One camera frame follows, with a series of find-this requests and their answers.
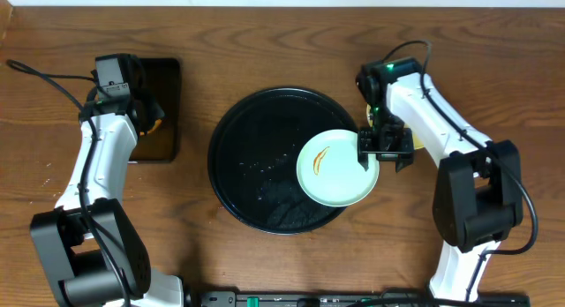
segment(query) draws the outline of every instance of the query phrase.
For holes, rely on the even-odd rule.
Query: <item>black tray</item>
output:
[[[210,142],[215,194],[240,221],[266,232],[296,234],[325,225],[345,207],[311,200],[300,188],[296,163],[308,140],[334,129],[357,131],[339,104],[312,90],[273,88],[244,98]]]

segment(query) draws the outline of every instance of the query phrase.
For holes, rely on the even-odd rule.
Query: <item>cable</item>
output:
[[[25,74],[37,75],[36,73],[32,72],[32,71],[34,71],[34,69],[28,67],[27,65],[25,65],[25,64],[23,64],[19,61],[8,60],[8,61],[6,61],[6,64],[8,64],[8,66],[11,67],[15,71],[20,71],[20,72],[23,72]],[[74,76],[74,75],[65,75],[65,74],[45,74],[45,73],[43,73],[43,75],[48,77],[48,78],[53,78],[53,79],[84,79],[84,80],[91,81],[91,82],[96,81],[96,79],[94,79],[94,78],[84,77],[84,76]]]
[[[441,117],[443,117],[446,120],[446,122],[448,122],[448,124],[451,125],[451,127],[453,127],[453,129],[455,129],[463,139],[465,139],[468,142],[470,142],[471,144],[473,144],[479,151],[484,153],[486,155],[486,157],[490,158],[491,162],[495,166],[500,168],[514,182],[514,184],[518,187],[520,192],[522,192],[522,195],[524,196],[524,200],[525,200],[526,205],[528,206],[528,210],[530,212],[531,234],[530,234],[530,239],[528,240],[528,243],[526,243],[526,245],[524,245],[523,247],[516,249],[516,250],[486,250],[486,251],[483,251],[479,255],[478,263],[477,263],[477,266],[475,267],[475,270],[474,270],[473,275],[471,277],[471,281],[470,281],[469,287],[467,288],[467,294],[466,294],[466,297],[465,297],[465,301],[469,302],[472,288],[475,286],[475,282],[477,281],[478,272],[480,271],[480,267],[483,265],[483,262],[486,260],[487,255],[494,255],[494,254],[518,255],[518,254],[522,254],[522,253],[528,251],[536,243],[536,239],[538,237],[538,215],[537,215],[536,209],[533,205],[533,201],[531,200],[530,194],[525,189],[524,185],[520,182],[520,180],[516,177],[516,175],[512,172],[512,170],[506,164],[504,164],[501,160],[499,160],[494,154],[492,154],[491,152],[486,150],[482,145],[480,145],[479,142],[477,142],[475,139],[473,139],[471,136],[469,136],[467,134],[466,130],[463,130],[451,118],[449,118],[449,116],[447,114],[445,114],[445,112],[433,100],[432,96],[430,96],[430,90],[426,89],[426,86],[424,84],[424,76],[426,75],[427,64],[430,60],[430,57],[432,56],[432,43],[431,42],[429,42],[427,40],[407,41],[407,42],[397,46],[396,48],[392,49],[383,58],[382,61],[385,62],[398,49],[401,49],[401,48],[408,46],[408,45],[411,45],[411,44],[423,44],[423,45],[426,46],[426,60],[424,61],[424,64],[422,65],[422,71],[420,72],[420,87],[422,88],[422,93],[424,94],[424,96],[429,100],[430,104],[432,104],[433,108],[441,115]]]
[[[371,307],[371,306],[384,306],[387,304],[400,305],[400,304],[416,304],[416,305],[431,305],[431,306],[453,306],[453,307],[495,307],[497,304],[484,304],[484,303],[469,303],[455,301],[451,299],[440,298],[426,298],[426,297],[395,297],[395,298],[378,298],[371,299],[365,302],[353,303],[347,307]]]
[[[61,93],[63,93],[69,100],[71,100],[71,102],[77,108],[79,108],[79,110],[81,112],[84,110],[84,107],[79,103],[79,101],[77,101],[77,99],[74,96],[72,96],[72,94],[70,94],[67,90],[65,90],[62,86],[58,85],[58,83],[55,82],[53,79],[51,79],[51,77],[63,78],[63,79],[87,79],[87,77],[59,76],[59,75],[54,75],[54,74],[44,74],[44,73],[37,71],[34,68],[31,68],[31,67],[21,63],[21,62],[14,61],[14,60],[11,60],[11,59],[7,60],[6,63],[13,70],[24,72],[24,73],[31,74],[31,75],[35,75],[37,77],[42,78],[47,83],[51,84],[54,88],[56,88]],[[94,79],[87,79],[87,80],[91,80],[94,83],[96,83],[96,81]],[[94,221],[94,219],[92,218],[92,216],[88,212],[87,203],[85,201],[86,192],[87,192],[87,188],[86,188],[87,174],[88,174],[88,170],[90,169],[90,164],[92,163],[94,151],[95,151],[95,148],[96,148],[96,143],[98,142],[98,133],[96,131],[96,127],[94,126],[94,122],[92,121],[92,118],[89,117],[87,119],[87,121],[88,121],[88,125],[90,126],[90,130],[92,132],[92,143],[90,144],[90,147],[88,149],[87,158],[85,159],[85,164],[84,164],[82,172],[80,174],[80,181],[79,181],[79,184],[78,184],[80,210],[81,210],[82,216],[85,218],[85,223],[87,224],[87,227],[90,230],[90,233],[92,233],[94,240],[98,243],[98,246],[101,249],[102,255],[108,260],[110,267],[111,267],[112,271],[114,272],[114,275],[117,278],[117,282],[120,286],[120,289],[122,290],[122,296],[124,298],[124,306],[130,307],[131,306],[131,299],[130,299],[130,294],[129,294],[128,287],[127,287],[127,281],[125,279],[125,276],[123,276],[123,271],[117,266],[117,263],[114,260],[114,258],[112,257],[111,253],[109,252],[109,249],[106,246],[106,243],[100,237],[100,234],[98,233],[98,229],[95,227],[96,222]]]

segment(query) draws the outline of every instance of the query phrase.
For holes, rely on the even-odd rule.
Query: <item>small round plate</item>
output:
[[[300,151],[297,177],[302,190],[324,206],[349,206],[366,197],[377,183],[379,163],[369,154],[365,171],[357,159],[357,133],[324,131]]]

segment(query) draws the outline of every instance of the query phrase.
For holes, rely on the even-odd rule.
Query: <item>black cable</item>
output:
[[[25,65],[21,62],[14,61],[14,60],[8,60],[8,61],[6,61],[6,64],[8,64],[8,66],[11,67],[15,71],[20,71],[20,72],[23,72],[23,73],[26,73],[26,74],[31,74],[31,75],[37,75],[36,73],[33,72],[34,69],[28,67],[27,65]],[[94,78],[84,77],[84,76],[75,76],[75,75],[66,75],[66,74],[46,74],[46,73],[43,73],[43,75],[48,77],[48,78],[52,78],[52,79],[84,79],[84,80],[91,81],[91,82],[96,81],[96,79],[94,79]]]
[[[83,106],[79,103],[79,101],[77,101],[77,99],[74,96],[72,96],[72,94],[70,94],[67,90],[65,90],[62,86],[58,85],[57,82],[53,81],[50,78],[50,77],[53,77],[53,76],[56,76],[56,75],[41,73],[41,72],[37,71],[36,69],[31,68],[31,67],[29,67],[29,66],[27,66],[27,65],[25,65],[21,62],[10,60],[10,59],[7,60],[6,63],[8,64],[8,66],[10,66],[12,69],[14,69],[16,71],[24,72],[24,73],[35,75],[37,77],[42,78],[43,80],[45,80],[46,82],[51,84],[54,88],[61,91],[61,93],[63,93],[69,100],[71,100],[72,103],[77,108],[79,108],[79,110],[81,112],[84,110]],[[65,76],[65,79],[75,79],[75,78],[69,78],[69,77],[73,77],[73,76]],[[84,164],[82,172],[80,174],[80,181],[79,181],[79,184],[78,184],[80,210],[81,210],[82,216],[85,218],[85,223],[87,224],[87,227],[90,230],[90,233],[92,233],[94,240],[98,243],[98,246],[101,249],[102,255],[108,260],[109,265],[110,265],[112,271],[114,272],[114,275],[117,278],[117,282],[120,286],[120,289],[122,290],[122,296],[124,298],[124,306],[130,307],[131,306],[131,299],[130,299],[130,294],[129,294],[129,290],[128,290],[128,287],[127,287],[127,281],[125,279],[125,276],[123,275],[123,271],[117,266],[117,263],[114,260],[114,258],[112,257],[111,253],[109,252],[109,249],[106,246],[106,243],[100,237],[100,234],[98,233],[98,229],[95,227],[95,225],[97,223],[94,221],[94,219],[92,218],[92,216],[88,212],[87,203],[85,201],[86,192],[87,192],[87,187],[86,187],[87,174],[88,174],[88,170],[90,169],[90,164],[92,163],[94,151],[95,151],[95,148],[96,148],[96,143],[98,142],[98,133],[96,131],[96,127],[94,126],[94,122],[92,121],[92,119],[90,117],[87,119],[87,121],[88,121],[88,125],[90,126],[90,130],[92,132],[92,143],[90,144],[90,147],[88,149],[87,158],[85,159],[85,164]]]
[[[455,301],[451,299],[427,298],[427,297],[391,297],[391,298],[371,299],[364,302],[353,303],[347,307],[384,306],[387,304],[393,304],[393,305],[416,304],[418,306],[430,305],[430,306],[453,306],[453,307],[496,307],[499,305],[499,304],[469,303],[469,302]]]
[[[478,272],[480,271],[480,267],[483,265],[483,262],[486,260],[487,255],[494,255],[494,254],[518,255],[518,254],[522,254],[522,253],[528,251],[536,243],[536,239],[538,237],[538,215],[536,214],[536,209],[535,209],[535,206],[533,205],[533,201],[531,200],[530,194],[525,189],[525,187],[521,183],[521,181],[512,172],[512,170],[506,164],[504,164],[502,161],[500,161],[494,154],[492,154],[491,152],[486,150],[482,145],[480,145],[479,142],[477,142],[475,139],[473,139],[471,136],[469,136],[467,134],[466,130],[463,130],[451,118],[449,118],[449,116],[433,100],[432,96],[430,96],[430,90],[426,89],[426,86],[424,84],[424,77],[426,75],[427,64],[430,60],[430,57],[432,56],[432,43],[431,42],[429,42],[427,40],[407,41],[407,42],[399,45],[398,47],[392,49],[392,51],[390,51],[383,58],[382,61],[383,62],[386,61],[398,49],[401,49],[401,48],[408,46],[408,45],[411,45],[411,44],[423,44],[423,45],[426,46],[426,60],[424,61],[424,64],[422,65],[422,72],[420,72],[420,87],[422,89],[423,95],[429,100],[430,104],[432,104],[433,108],[441,115],[441,117],[443,117],[446,120],[446,122],[448,122],[448,124],[451,125],[451,127],[453,127],[453,129],[455,129],[463,139],[465,139],[468,142],[470,142],[471,144],[473,144],[479,151],[484,153],[486,155],[486,157],[490,158],[491,162],[496,167],[500,168],[514,182],[514,184],[518,187],[520,192],[522,192],[522,195],[524,196],[524,200],[525,200],[526,205],[528,206],[528,210],[530,212],[531,234],[530,234],[530,239],[528,240],[528,243],[526,245],[524,245],[523,247],[516,249],[516,250],[485,250],[479,255],[478,263],[477,263],[475,270],[473,272],[473,275],[471,277],[469,287],[467,288],[467,294],[466,294],[466,297],[465,297],[465,301],[468,302],[470,295],[471,295],[472,288],[475,286],[475,282],[477,281]]]

